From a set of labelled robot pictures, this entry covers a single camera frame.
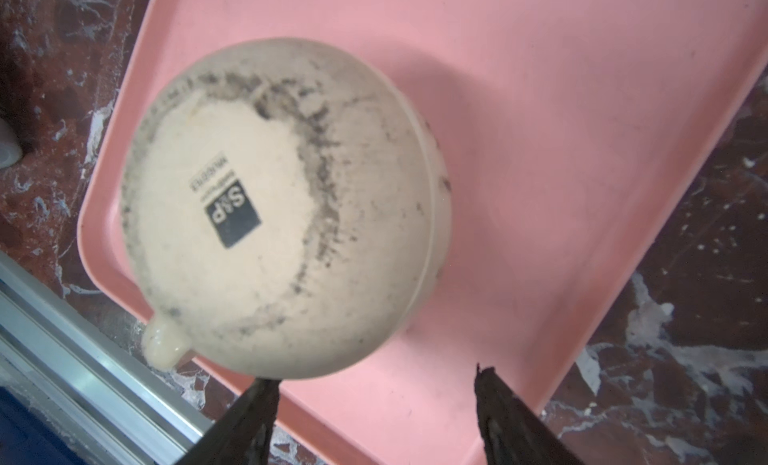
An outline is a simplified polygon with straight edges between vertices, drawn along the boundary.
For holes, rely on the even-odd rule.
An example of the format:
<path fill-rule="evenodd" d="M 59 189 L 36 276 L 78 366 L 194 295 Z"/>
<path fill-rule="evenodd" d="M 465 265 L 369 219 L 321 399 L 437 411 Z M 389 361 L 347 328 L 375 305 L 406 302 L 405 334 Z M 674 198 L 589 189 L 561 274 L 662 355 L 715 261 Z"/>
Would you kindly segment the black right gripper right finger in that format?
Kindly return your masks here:
<path fill-rule="evenodd" d="M 491 465 L 583 465 L 497 375 L 478 367 L 474 379 L 478 428 Z"/>

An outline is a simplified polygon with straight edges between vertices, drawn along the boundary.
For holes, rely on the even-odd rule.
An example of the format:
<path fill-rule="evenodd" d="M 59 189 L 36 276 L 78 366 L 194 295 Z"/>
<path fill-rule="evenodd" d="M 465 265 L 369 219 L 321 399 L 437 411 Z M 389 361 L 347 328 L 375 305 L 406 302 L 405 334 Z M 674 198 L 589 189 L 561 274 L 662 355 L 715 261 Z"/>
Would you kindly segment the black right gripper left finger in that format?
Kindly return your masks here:
<path fill-rule="evenodd" d="M 256 379 L 176 464 L 267 464 L 280 383 Z"/>

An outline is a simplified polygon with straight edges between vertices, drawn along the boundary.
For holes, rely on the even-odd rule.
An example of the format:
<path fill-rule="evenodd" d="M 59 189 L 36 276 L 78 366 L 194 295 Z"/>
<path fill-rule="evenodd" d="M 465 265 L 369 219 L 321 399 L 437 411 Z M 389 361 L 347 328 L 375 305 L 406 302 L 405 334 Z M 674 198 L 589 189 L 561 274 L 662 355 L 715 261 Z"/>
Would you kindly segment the beige ceramic teapot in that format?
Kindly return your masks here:
<path fill-rule="evenodd" d="M 125 162 L 126 253 L 147 362 L 191 355 L 310 379 L 371 355 L 427 301 L 451 234 L 439 146 L 381 72 L 297 38 L 174 78 Z"/>

